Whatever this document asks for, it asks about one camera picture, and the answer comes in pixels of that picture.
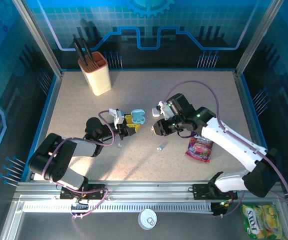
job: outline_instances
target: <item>white lid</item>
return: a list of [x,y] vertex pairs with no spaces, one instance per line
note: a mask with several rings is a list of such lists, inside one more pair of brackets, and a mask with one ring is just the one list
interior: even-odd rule
[[151,209],[143,210],[138,216],[138,223],[145,230],[152,229],[156,225],[156,222],[157,216]]

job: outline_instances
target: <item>beige tabletop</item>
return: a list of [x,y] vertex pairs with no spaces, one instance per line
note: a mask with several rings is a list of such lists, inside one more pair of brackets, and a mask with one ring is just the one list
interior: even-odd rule
[[[97,157],[73,158],[70,167],[74,171],[90,180],[198,181],[209,180],[220,171],[244,169],[241,163],[216,144],[207,164],[185,156],[188,139],[179,138],[177,134],[157,136],[151,131],[158,120],[152,117],[151,109],[163,100],[169,89],[181,81],[200,80],[218,95],[222,121],[250,139],[231,71],[114,71],[110,76],[112,90],[95,96],[82,72],[65,72],[48,133],[83,137],[86,121],[109,108],[119,108],[125,113],[144,109],[146,122],[137,134],[123,141],[117,136],[115,144],[104,147]],[[216,112],[213,96],[202,85],[185,84],[173,92],[176,93],[183,93],[195,109],[205,106]],[[104,117],[110,122],[113,120],[108,114]],[[162,151],[157,150],[160,145],[164,146]]]

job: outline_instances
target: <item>black handle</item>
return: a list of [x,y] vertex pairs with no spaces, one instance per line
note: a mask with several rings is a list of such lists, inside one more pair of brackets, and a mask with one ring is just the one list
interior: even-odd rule
[[89,56],[90,60],[91,60],[92,62],[94,62],[92,53],[90,52],[89,47],[88,47],[88,45],[87,45],[87,42],[85,41],[84,38],[82,38],[82,43],[83,43],[83,45],[84,45],[84,48],[85,48],[85,50],[86,50],[86,52],[87,52],[87,55]]
[[82,60],[83,64],[87,66],[87,62],[86,62],[82,47],[79,45],[79,42],[76,38],[73,39],[73,44],[74,44],[74,48],[76,49],[76,52],[79,55],[79,58]]

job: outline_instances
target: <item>blue wall panel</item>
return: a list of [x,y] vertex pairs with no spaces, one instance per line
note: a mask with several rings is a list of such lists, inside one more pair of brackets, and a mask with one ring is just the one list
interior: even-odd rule
[[244,74],[253,97],[262,91],[259,96],[266,103],[254,99],[254,105],[268,147],[282,153],[283,174],[288,181],[288,0],[284,1]]
[[[28,5],[63,68],[78,68],[73,37],[85,38],[91,50],[104,55],[112,51],[111,68],[121,68],[113,62],[116,52],[124,68],[235,68],[269,2],[29,0]],[[206,56],[214,61],[200,66],[199,58]]]
[[7,160],[27,160],[52,77],[12,1],[0,0],[0,231],[23,170]]

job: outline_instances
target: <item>chip bag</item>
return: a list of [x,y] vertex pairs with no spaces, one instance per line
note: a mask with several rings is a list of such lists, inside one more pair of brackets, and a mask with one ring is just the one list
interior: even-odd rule
[[189,140],[188,150],[186,155],[205,163],[210,162],[210,154],[212,153],[212,147],[214,142],[196,135]]
[[240,209],[244,217],[244,230],[251,239],[287,240],[274,205],[243,204]]

